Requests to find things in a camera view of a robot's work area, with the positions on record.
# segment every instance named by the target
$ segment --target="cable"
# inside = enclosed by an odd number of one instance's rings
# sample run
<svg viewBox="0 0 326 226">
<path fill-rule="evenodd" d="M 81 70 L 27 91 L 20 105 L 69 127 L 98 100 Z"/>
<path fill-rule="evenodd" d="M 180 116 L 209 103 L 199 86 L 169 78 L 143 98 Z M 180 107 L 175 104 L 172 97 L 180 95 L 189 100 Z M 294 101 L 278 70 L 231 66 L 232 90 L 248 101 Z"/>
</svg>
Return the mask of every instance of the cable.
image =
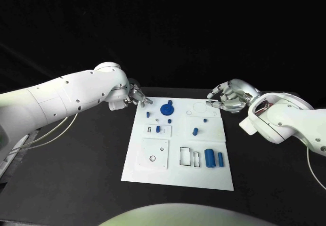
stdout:
<svg viewBox="0 0 326 226">
<path fill-rule="evenodd" d="M 59 123 L 59 125 L 38 140 L 29 142 L 27 144 L 22 145 L 20 147 L 12 149 L 12 151 L 20 149 L 22 147 L 29 146 L 30 144 L 33 144 L 35 142 L 38 142 L 39 140 L 42 140 L 59 128 L 59 126 L 63 124 L 63 122 L 65 122 L 66 119 L 68 119 L 68 117 L 62 120 L 62 122 Z"/>
<path fill-rule="evenodd" d="M 25 149 L 22 149 L 22 150 L 19 150 L 19 151 L 10 153 L 9 155 L 16 154 L 16 153 L 19 153 L 19 152 L 23 151 L 23 150 L 29 150 L 29 149 L 32 149 L 32 148 L 40 147 L 40 146 L 49 144 L 52 141 L 55 141 L 55 140 L 61 137 L 61 135 L 66 132 L 66 130 L 69 129 L 69 127 L 71 127 L 71 125 L 72 125 L 72 123 L 74 123 L 74 121 L 75 121 L 75 119 L 76 119 L 76 115 L 78 115 L 78 113 L 75 114 L 75 117 L 74 117 L 74 119 L 72 119 L 72 121 L 71 121 L 71 123 L 69 123 L 69 126 L 66 127 L 66 129 L 63 130 L 63 132 L 56 136 L 56 138 L 53 138 L 51 141 L 48 141 L 46 143 L 43 143 L 43 144 L 40 144 L 40 145 L 38 145 L 38 146 L 25 148 Z"/>
<path fill-rule="evenodd" d="M 313 177 L 314 177 L 314 179 L 316 179 L 317 183 L 320 184 L 320 186 L 322 186 L 322 187 L 323 187 L 323 189 L 326 190 L 326 187 L 325 187 L 325 186 L 323 186 L 323 184 L 320 183 L 320 181 L 319 181 L 319 179 L 317 179 L 317 177 L 316 177 L 316 175 L 314 175 L 314 172 L 313 172 L 312 166 L 310 166 L 310 161 L 309 161 L 309 148 L 307 148 L 307 165 L 309 165 L 309 169 L 310 169 L 310 171 L 312 171 L 312 174 L 313 174 Z"/>
</svg>

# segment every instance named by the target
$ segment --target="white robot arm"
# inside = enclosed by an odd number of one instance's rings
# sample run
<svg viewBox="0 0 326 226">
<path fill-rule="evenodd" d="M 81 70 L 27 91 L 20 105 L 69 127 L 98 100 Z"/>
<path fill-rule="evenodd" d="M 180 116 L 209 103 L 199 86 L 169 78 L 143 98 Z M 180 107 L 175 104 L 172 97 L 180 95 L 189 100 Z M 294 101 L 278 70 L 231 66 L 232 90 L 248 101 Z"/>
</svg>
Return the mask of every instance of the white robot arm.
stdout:
<svg viewBox="0 0 326 226">
<path fill-rule="evenodd" d="M 102 101 L 111 110 L 130 103 L 151 104 L 136 81 L 113 62 L 68 74 L 36 86 L 0 94 L 0 162 L 22 137 Z"/>
<path fill-rule="evenodd" d="M 248 117 L 239 123 L 245 132 L 255 132 L 273 143 L 296 136 L 309 149 L 326 156 L 326 109 L 287 93 L 263 93 L 245 81 L 232 79 L 216 86 L 208 99 L 221 92 L 221 102 L 208 101 L 215 108 L 238 113 L 250 106 Z"/>
</svg>

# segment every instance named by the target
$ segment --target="white circle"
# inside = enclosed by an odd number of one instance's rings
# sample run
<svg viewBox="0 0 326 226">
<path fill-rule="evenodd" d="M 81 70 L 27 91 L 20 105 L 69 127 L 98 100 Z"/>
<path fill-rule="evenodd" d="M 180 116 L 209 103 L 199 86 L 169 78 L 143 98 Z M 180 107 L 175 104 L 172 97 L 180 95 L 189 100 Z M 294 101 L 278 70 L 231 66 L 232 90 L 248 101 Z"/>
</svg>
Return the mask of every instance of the white circle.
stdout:
<svg viewBox="0 0 326 226">
<path fill-rule="evenodd" d="M 205 113 L 205 111 L 208 110 L 208 106 L 198 102 L 193 104 L 193 110 L 198 112 L 198 113 Z"/>
</svg>

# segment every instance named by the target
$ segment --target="small blue part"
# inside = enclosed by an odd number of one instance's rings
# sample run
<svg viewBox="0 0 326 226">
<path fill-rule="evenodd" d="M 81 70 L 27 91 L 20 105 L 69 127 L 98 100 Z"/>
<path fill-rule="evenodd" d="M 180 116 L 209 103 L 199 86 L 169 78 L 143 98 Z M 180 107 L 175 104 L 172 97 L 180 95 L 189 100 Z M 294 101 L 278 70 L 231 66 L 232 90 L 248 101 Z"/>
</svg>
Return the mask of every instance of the small blue part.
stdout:
<svg viewBox="0 0 326 226">
<path fill-rule="evenodd" d="M 218 156 L 219 156 L 219 167 L 224 167 L 222 152 L 218 153 Z"/>
<path fill-rule="evenodd" d="M 172 115 L 175 112 L 175 108 L 172 106 L 172 100 L 167 101 L 167 104 L 162 105 L 162 114 L 163 115 Z"/>
<path fill-rule="evenodd" d="M 206 160 L 206 167 L 208 168 L 216 167 L 215 156 L 214 156 L 214 150 L 212 149 L 206 149 L 205 150 L 205 160 Z"/>
<path fill-rule="evenodd" d="M 193 135 L 193 136 L 198 135 L 198 128 L 193 129 L 192 135 Z"/>
</svg>

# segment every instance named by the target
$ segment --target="white board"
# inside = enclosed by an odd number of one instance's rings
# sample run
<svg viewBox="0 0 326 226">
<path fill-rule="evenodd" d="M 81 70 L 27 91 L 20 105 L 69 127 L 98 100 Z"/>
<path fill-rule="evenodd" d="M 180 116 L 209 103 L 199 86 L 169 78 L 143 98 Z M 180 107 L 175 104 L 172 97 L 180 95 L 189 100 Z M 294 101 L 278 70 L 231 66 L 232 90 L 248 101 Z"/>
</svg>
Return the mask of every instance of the white board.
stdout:
<svg viewBox="0 0 326 226">
<path fill-rule="evenodd" d="M 151 105 L 146 105 L 144 108 L 140 105 L 137 107 L 121 180 L 232 191 L 232 176 L 219 109 L 208 107 L 203 99 L 162 97 L 150 97 L 150 99 L 153 100 Z M 169 100 L 173 102 L 175 112 L 170 116 L 164 116 L 160 113 L 160 107 Z M 160 126 L 160 132 L 156 132 L 156 126 Z M 192 135 L 193 128 L 198 128 L 196 136 Z M 167 152 L 160 154 L 159 147 L 163 146 L 166 141 L 169 145 Z M 143 143 L 147 142 L 147 152 L 144 152 Z M 190 166 L 180 165 L 180 147 L 190 148 Z M 205 149 L 214 150 L 215 168 L 206 167 Z M 193 159 L 193 152 L 199 153 L 199 167 L 195 167 L 193 160 L 198 161 L 198 153 L 195 155 L 196 159 Z M 224 167 L 218 166 L 218 152 L 222 152 Z M 160 155 L 160 161 L 167 164 L 162 166 L 159 161 L 156 165 L 151 164 L 156 161 L 149 159 L 149 155 L 154 155 L 151 153 Z"/>
</svg>

